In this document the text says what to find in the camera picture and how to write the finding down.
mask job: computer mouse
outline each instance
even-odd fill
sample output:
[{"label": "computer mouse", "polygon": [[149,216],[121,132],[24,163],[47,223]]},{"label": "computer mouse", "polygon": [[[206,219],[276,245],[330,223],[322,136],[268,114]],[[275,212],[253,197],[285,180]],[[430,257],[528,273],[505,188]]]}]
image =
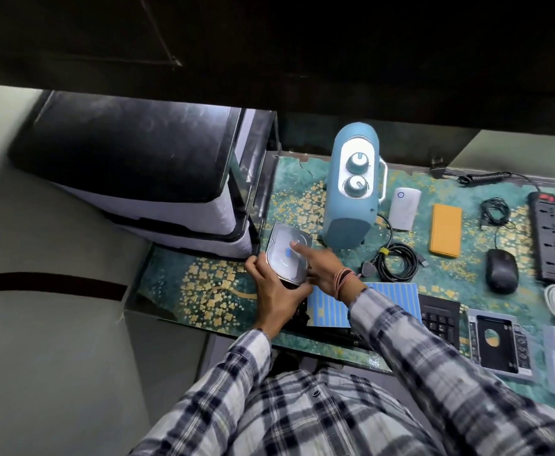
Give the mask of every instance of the computer mouse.
[{"label": "computer mouse", "polygon": [[497,248],[487,251],[486,284],[495,293],[511,294],[516,291],[518,266],[512,253]]}]

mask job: keyboard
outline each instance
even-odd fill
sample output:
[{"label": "keyboard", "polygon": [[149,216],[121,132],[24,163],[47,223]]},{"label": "keyboard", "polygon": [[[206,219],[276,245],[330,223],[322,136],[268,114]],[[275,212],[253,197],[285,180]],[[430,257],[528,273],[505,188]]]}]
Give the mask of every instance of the keyboard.
[{"label": "keyboard", "polygon": [[419,294],[419,304],[421,321],[425,328],[459,350],[459,308],[461,304],[425,294]]}]

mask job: black cable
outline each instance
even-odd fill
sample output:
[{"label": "black cable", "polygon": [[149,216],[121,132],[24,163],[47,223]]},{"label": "black cable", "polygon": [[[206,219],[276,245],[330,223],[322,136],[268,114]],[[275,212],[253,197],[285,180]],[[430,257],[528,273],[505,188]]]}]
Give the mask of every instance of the black cable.
[{"label": "black cable", "polygon": [[497,227],[494,237],[495,248],[498,248],[497,234],[501,227],[510,230],[516,228],[516,224],[509,220],[510,213],[508,204],[500,197],[489,198],[480,203],[480,228],[486,230],[488,225]]},{"label": "black cable", "polygon": [[524,174],[512,173],[510,171],[501,171],[500,173],[489,174],[466,174],[457,177],[457,182],[464,187],[475,187],[477,185],[494,184],[509,179],[512,176],[522,177],[533,185],[537,192],[541,192],[539,184]]},{"label": "black cable", "polygon": [[379,273],[382,282],[410,282],[419,269],[419,262],[425,262],[425,259],[405,243],[397,241],[392,242],[394,230],[391,224],[382,214],[377,214],[377,216],[385,221],[389,229],[389,240],[381,247],[381,250],[386,249],[389,255],[399,256],[404,262],[404,268],[397,274],[389,270],[386,262],[387,254],[381,250],[371,262],[376,267],[376,271]]}]

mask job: shirt sleeve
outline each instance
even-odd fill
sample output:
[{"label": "shirt sleeve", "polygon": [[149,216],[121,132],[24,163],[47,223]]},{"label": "shirt sleeve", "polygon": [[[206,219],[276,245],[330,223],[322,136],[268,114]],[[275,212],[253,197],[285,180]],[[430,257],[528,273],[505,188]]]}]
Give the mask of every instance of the shirt sleeve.
[{"label": "shirt sleeve", "polygon": [[252,330],[191,387],[130,452],[134,455],[220,455],[235,436],[245,398],[269,373],[271,344]]},{"label": "shirt sleeve", "polygon": [[350,322],[408,389],[448,454],[555,455],[555,409],[518,395],[386,296],[362,291]]}]

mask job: desk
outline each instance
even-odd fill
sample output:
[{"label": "desk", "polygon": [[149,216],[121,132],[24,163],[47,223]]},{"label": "desk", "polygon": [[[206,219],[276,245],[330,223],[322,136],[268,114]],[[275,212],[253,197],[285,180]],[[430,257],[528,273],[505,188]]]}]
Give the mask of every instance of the desk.
[{"label": "desk", "polygon": [[[282,157],[275,174],[271,206],[263,231],[266,245],[275,221],[286,222],[307,231],[317,242],[317,232],[324,216],[324,179],[328,162],[310,159],[299,166],[299,160]],[[414,246],[424,254],[429,267],[420,268],[414,278],[419,292],[462,303],[467,307],[516,315],[536,341],[538,383],[524,385],[506,381],[512,389],[537,401],[555,406],[555,396],[546,389],[545,360],[542,351],[542,326],[550,323],[550,314],[543,301],[542,286],[534,279],[533,259],[528,236],[526,198],[533,190],[529,185],[504,182],[474,188],[463,188],[454,179],[433,179],[425,173],[408,174],[390,171],[388,198],[396,187],[413,187],[422,191],[414,231],[395,233],[394,238]],[[488,291],[484,281],[484,254],[493,246],[494,229],[479,229],[479,204],[482,200],[500,196],[511,207],[515,230],[501,229],[498,243],[516,256],[520,271],[520,286],[512,295],[497,295]],[[388,214],[389,200],[379,211]],[[427,251],[431,229],[432,205],[442,203],[460,206],[464,210],[462,252],[457,259],[433,256]],[[370,260],[386,241],[386,230],[375,224],[365,244],[355,250],[341,251],[339,257],[346,266],[358,268]],[[254,322],[254,282],[243,265],[225,260],[197,258],[153,247],[126,308],[158,316],[229,336],[239,336]],[[469,356],[468,329],[462,317],[461,352]],[[374,353],[350,350],[316,342],[287,333],[280,333],[274,344],[312,356],[341,360],[363,368],[388,371],[385,362]]]}]

